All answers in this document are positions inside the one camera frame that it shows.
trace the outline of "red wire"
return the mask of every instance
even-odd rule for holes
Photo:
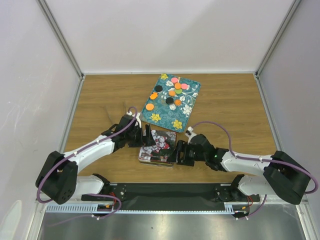
[[[250,205],[249,205],[249,201],[248,201],[248,207],[251,207],[254,204],[254,200],[252,199],[251,196],[248,196],[248,199],[251,201]]]
[[[110,195],[116,197],[116,195],[113,192],[110,192]],[[113,199],[113,205],[115,205],[116,202],[117,202],[117,200]]]

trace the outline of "metal base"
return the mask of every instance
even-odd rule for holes
[[[295,206],[266,205],[259,214],[250,217],[249,220],[236,220],[230,215],[217,214],[124,213],[98,221],[90,215],[46,213],[38,240],[56,239],[305,240],[306,238]]]

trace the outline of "wooden table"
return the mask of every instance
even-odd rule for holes
[[[276,150],[260,94],[252,74],[178,74],[201,83],[188,126],[215,121],[231,134],[233,150],[267,155]],[[87,75],[72,122],[66,151],[76,149],[118,123],[128,108],[142,110],[159,75]],[[161,129],[151,125],[151,129]],[[228,148],[228,138],[218,127],[195,128],[212,145]],[[178,139],[187,138],[183,133]],[[230,183],[237,173],[213,171],[204,162],[194,167],[160,167],[141,164],[139,148],[124,147],[86,167],[80,175],[101,174],[111,182],[131,183]]]

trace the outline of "white enclosure wall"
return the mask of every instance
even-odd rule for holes
[[[47,0],[84,73],[255,71],[293,0]]]
[[[14,203],[14,239],[21,239],[31,224],[36,178],[60,147],[79,85],[35,0],[0,1],[0,73],[0,239],[11,239],[14,224],[5,219]]]
[[[319,13],[319,0],[302,1],[260,76],[283,149],[315,175],[318,181]],[[320,229],[320,190],[308,195],[308,199]]]

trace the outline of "teal patterned board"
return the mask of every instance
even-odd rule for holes
[[[175,88],[177,82],[183,89],[180,88],[180,90],[178,90]],[[197,81],[172,74],[161,74],[155,84],[155,88],[150,94],[151,96],[153,93],[157,93],[157,98],[152,100],[149,96],[142,109],[141,120],[177,133],[184,132],[196,103],[200,87],[201,84]],[[170,96],[170,91],[176,91],[175,96]],[[172,99],[169,101],[168,98],[172,98],[174,103],[168,104],[167,102],[172,101]],[[179,100],[181,101],[181,105],[176,105],[176,101],[178,101],[177,103],[179,104]],[[146,109],[148,104],[153,104],[153,110]]]

